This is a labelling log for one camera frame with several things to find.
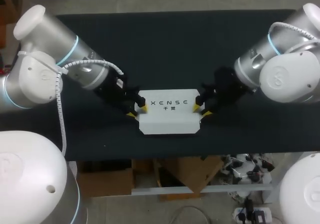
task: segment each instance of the white coiled cable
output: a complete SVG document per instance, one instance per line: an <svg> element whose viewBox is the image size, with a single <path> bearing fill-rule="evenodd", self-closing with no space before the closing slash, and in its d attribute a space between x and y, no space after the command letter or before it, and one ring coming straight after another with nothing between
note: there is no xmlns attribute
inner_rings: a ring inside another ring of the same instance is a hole
<svg viewBox="0 0 320 224"><path fill-rule="evenodd" d="M303 29L301 29L301 28L295 27L295 26L292 25L292 24L283 23L283 22L275 22L275 23L273 23L273 24L270 26L268 33L271 33L271 31L272 31L275 27L282 27L282 28L286 28L286 29L289 29L289 30L298 32L298 33L300 33L303 37L305 37L305 38L307 38L307 39L316 39L316 37L313 36L312 34L310 34L309 32L307 32L307 31L305 31L305 30L303 30Z"/></svg>
<svg viewBox="0 0 320 224"><path fill-rule="evenodd" d="M123 75L124 73L119 69L116 65L113 63L107 62L105 60L99 60L99 59L87 59L87 60L79 60L79 61L74 61L66 64L65 66L62 67L62 69L69 69L70 67L85 64L85 63L95 63L102 65L103 67L109 66L113 68L119 75ZM61 102L61 89L60 89L60 79L62 76L62 71L59 71L56 76L55 80L55 95L56 95L56 103L57 103L57 108L58 108L58 115L59 115L59 121L60 121L60 127L61 127L61 136L62 136L62 154L63 156L66 155L66 150L67 150L67 137L66 137L66 129L65 129L65 122L64 122L64 115L63 115L63 110L62 110L62 102Z"/></svg>

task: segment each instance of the concrete floor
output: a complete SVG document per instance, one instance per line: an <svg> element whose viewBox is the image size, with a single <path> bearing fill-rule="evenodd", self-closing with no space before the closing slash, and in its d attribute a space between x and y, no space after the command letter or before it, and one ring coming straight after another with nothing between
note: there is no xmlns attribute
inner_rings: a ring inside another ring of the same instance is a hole
<svg viewBox="0 0 320 224"><path fill-rule="evenodd" d="M23 10L33 4L42 4L53 14L110 13L208 9L273 9L298 8L306 2L320 4L319 0L24 0ZM7 47L0 50L5 63L11 63L18 42L12 32L14 24L7 26ZM231 213L237 204L227 194L209 194L186 201L160 202L156 196L109 197L90 201L89 224L166 224L173 212L185 205L203 209L213 224L231 224ZM280 217L278 204L270 206ZM197 212L186 211L176 223L205 223Z"/></svg>

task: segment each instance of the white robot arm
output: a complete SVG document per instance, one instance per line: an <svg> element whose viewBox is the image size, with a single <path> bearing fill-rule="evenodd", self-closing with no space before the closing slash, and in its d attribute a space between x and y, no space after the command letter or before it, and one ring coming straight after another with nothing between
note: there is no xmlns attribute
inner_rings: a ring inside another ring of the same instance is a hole
<svg viewBox="0 0 320 224"><path fill-rule="evenodd" d="M10 74L0 77L0 113L29 109L55 99L57 72L60 67L78 60L103 60L76 34L42 5L30 8L17 22L14 36L21 42L21 51ZM136 115L134 108L121 101L129 99L146 110L145 99L126 90L126 77L108 66L113 64L84 63L68 69L68 76L102 99L110 92L122 100L114 106L126 114Z"/></svg>
<svg viewBox="0 0 320 224"><path fill-rule="evenodd" d="M234 64L239 80L276 102L320 100L320 8L305 4Z"/></svg>

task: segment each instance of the power strip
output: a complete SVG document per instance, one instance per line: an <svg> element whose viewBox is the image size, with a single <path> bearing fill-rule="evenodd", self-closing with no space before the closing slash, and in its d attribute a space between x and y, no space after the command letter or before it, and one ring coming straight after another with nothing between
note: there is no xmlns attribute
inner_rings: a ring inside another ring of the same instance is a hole
<svg viewBox="0 0 320 224"><path fill-rule="evenodd" d="M272 214L270 208L253 208L254 211L263 211L264 212L264 218L266 224L272 224ZM243 224L242 221L239 220L239 213L246 214L245 208L236 208L235 211L232 214L232 219L235 220L236 223ZM251 221L246 220L245 224L252 224Z"/></svg>

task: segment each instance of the white cylinder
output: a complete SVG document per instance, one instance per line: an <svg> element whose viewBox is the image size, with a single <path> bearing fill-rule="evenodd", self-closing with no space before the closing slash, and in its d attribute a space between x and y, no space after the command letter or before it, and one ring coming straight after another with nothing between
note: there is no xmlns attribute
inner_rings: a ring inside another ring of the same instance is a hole
<svg viewBox="0 0 320 224"><path fill-rule="evenodd" d="M0 223L85 224L78 185L47 138L0 132Z"/></svg>
<svg viewBox="0 0 320 224"><path fill-rule="evenodd" d="M295 163L280 188L280 207L286 224L320 223L320 154Z"/></svg>

